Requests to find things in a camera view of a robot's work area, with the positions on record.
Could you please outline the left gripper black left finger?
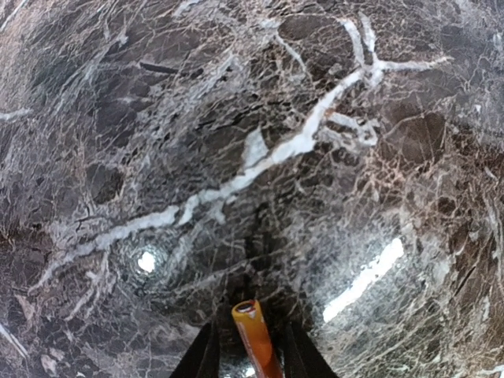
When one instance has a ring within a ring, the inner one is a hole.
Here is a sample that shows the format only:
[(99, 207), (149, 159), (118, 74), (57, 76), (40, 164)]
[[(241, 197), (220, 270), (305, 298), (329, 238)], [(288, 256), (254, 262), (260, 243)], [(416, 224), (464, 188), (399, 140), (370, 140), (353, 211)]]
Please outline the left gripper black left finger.
[(213, 322), (205, 324), (170, 378), (218, 378), (220, 340)]

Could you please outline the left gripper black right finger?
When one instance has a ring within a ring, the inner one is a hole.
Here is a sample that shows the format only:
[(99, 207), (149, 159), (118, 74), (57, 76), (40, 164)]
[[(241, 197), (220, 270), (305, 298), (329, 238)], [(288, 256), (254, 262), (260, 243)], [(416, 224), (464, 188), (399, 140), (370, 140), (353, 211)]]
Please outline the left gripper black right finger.
[(287, 378), (338, 378), (297, 322), (284, 329), (283, 359)]

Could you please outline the orange battery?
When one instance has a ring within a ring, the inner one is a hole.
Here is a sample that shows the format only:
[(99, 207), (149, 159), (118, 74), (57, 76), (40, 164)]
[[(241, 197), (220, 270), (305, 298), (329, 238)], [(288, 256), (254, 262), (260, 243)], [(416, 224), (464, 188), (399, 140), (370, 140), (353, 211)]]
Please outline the orange battery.
[(232, 318), (257, 377), (282, 378), (283, 370), (274, 351), (260, 302), (251, 299), (232, 308)]

